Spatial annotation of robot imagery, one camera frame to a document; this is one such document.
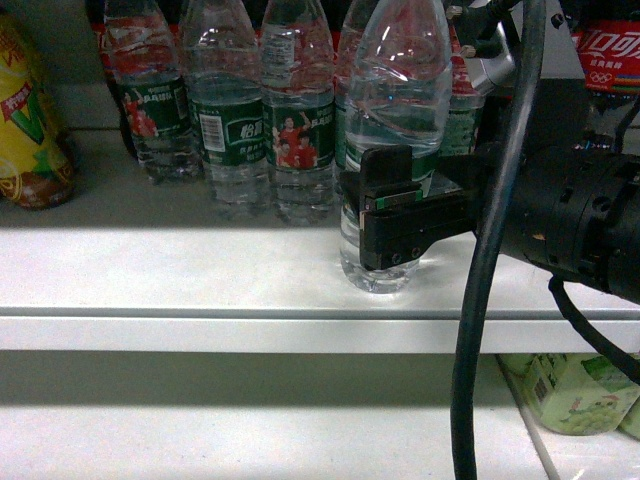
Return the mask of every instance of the water bottle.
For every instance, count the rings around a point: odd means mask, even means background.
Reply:
[[[440,0],[380,0],[356,53],[347,97],[346,168],[360,170],[362,153],[381,145],[409,145],[413,179],[426,195],[451,97],[451,44]],[[359,261],[358,219],[342,209],[342,268],[369,292],[395,292],[418,260],[384,271]]]
[[[269,196],[260,58],[241,0],[188,0],[180,59],[204,172],[220,213],[258,214]]]
[[[336,161],[335,176],[339,178],[340,172],[345,169],[346,157],[346,99],[351,80],[351,69],[356,56],[356,50],[364,29],[371,18],[371,14],[378,5],[378,0],[353,0],[347,11],[347,15],[340,32],[338,43],[338,59],[336,61],[335,86],[336,86]],[[336,189],[340,193],[340,185],[336,182]]]
[[[276,212],[291,225],[315,224],[334,202],[334,50],[319,0],[269,0],[260,56]]]
[[[173,36],[154,0],[107,0],[109,58],[138,160],[153,184],[201,175]]]
[[[460,55],[460,41],[453,26],[449,26],[449,37],[451,40],[453,90],[449,118],[444,127],[444,136],[438,150],[439,163],[446,162],[448,156],[473,153],[485,103],[484,95],[471,85],[464,58]],[[438,172],[434,172],[429,195],[439,195],[459,188],[455,182],[438,174]]]

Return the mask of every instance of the red coca-cola bottle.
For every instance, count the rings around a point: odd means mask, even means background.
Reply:
[[[574,30],[590,92],[579,149],[622,152],[640,110],[640,1],[599,0],[583,5]]]

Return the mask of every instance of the screw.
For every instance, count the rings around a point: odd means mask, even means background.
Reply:
[[[460,56],[462,58],[474,58],[478,52],[473,45],[463,45],[460,47]]]
[[[451,5],[445,12],[447,20],[453,20],[454,18],[458,18],[460,15],[462,15],[462,7],[457,5]]]

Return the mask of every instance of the bottle label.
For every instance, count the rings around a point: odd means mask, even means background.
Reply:
[[[640,23],[597,20],[578,44],[587,88],[640,93]]]
[[[263,115],[269,163],[296,170],[331,164],[335,148],[333,102],[308,109],[263,105]]]
[[[224,166],[264,158],[262,102],[231,105],[190,104],[205,162]]]
[[[451,66],[452,66],[452,95],[458,96],[476,96],[479,93],[471,85],[469,71],[464,63],[464,58],[460,56],[460,40],[453,26],[449,27],[449,36],[451,37]]]
[[[481,113],[481,108],[449,110],[449,118],[438,152],[441,157],[468,155],[473,152]]]
[[[189,130],[184,80],[152,85],[120,85],[120,98],[134,137],[166,138]]]
[[[69,195],[73,166],[56,144],[49,105],[31,74],[14,21],[0,15],[0,193],[44,208]]]
[[[347,165],[360,165],[362,161],[362,153],[355,145],[347,139],[346,142],[346,164]],[[418,155],[413,157],[413,168],[411,171],[411,178],[414,182],[422,182],[427,178],[431,178],[433,171],[438,163],[438,152],[430,153],[427,155]]]
[[[336,165],[343,170],[346,165],[345,157],[347,155],[346,125],[347,111],[336,103]]]

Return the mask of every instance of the yellow label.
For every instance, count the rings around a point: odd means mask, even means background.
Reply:
[[[14,23],[0,15],[0,189],[11,200],[20,199],[29,182],[71,180],[43,107]]]

